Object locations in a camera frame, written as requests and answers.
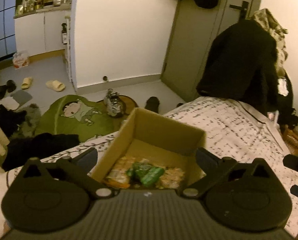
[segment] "cartoon character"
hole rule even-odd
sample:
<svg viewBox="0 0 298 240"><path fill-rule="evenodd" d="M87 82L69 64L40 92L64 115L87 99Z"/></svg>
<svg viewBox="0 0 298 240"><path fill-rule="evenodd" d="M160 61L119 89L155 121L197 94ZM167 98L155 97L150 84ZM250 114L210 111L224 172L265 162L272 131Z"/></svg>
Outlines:
<svg viewBox="0 0 298 240"><path fill-rule="evenodd" d="M64 111L64 114L61 114L61 116L76 118L79 122L86 123L88 126L94 124L90 120L94 114L101 114L92 106L86 106L80 99L65 104L62 111Z"/></svg>

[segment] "white plastic bag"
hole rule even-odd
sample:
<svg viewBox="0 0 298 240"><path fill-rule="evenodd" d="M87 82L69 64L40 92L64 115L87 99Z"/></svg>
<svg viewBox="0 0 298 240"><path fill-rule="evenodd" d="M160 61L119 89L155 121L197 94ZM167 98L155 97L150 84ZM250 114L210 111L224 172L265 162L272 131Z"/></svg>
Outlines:
<svg viewBox="0 0 298 240"><path fill-rule="evenodd" d="M27 51L16 52L13 55L13 64L15 68L28 67L29 58Z"/></svg>

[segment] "leaf-shaped rug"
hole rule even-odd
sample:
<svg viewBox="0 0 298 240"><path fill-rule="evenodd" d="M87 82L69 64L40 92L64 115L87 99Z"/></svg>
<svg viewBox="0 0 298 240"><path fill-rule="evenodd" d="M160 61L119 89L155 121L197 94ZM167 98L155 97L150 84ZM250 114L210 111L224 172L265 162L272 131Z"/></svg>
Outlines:
<svg viewBox="0 0 298 240"><path fill-rule="evenodd" d="M79 141L85 142L118 131L137 103L127 96L119 96L125 108L125 115L113 118L107 114L103 100L92 102L77 95L67 95L56 100L42 115L35 135L48 132L51 134L78 134Z"/></svg>

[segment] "bed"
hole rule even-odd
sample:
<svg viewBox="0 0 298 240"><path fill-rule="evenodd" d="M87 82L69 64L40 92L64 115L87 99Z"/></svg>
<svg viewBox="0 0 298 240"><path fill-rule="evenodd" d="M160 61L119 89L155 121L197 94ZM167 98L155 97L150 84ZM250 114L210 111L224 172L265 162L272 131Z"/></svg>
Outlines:
<svg viewBox="0 0 298 240"><path fill-rule="evenodd" d="M200 97L166 114L167 117L199 127L207 132L206 149L222 158L229 156L250 163L264 158L271 166L287 192L298 185L298 173L283 166L283 157L289 154L273 124L252 106L220 98ZM42 162L55 162L62 156L75 157L90 147L98 150L98 159L104 154L116 133L89 140L77 147L55 154ZM0 202L21 167L0 173ZM292 213L285 229L293 236L298 233L298 198L292 198ZM0 211L0 236L4 217Z"/></svg>

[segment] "door handle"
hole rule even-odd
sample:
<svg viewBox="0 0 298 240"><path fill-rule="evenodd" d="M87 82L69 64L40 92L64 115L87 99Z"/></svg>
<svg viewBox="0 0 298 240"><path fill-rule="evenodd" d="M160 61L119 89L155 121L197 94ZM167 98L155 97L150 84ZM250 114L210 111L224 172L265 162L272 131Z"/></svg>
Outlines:
<svg viewBox="0 0 298 240"><path fill-rule="evenodd" d="M240 20L245 19L246 15L247 15L249 2L242 1L242 6L230 4L229 7L240 11L240 16L239 16L239 21L240 21Z"/></svg>

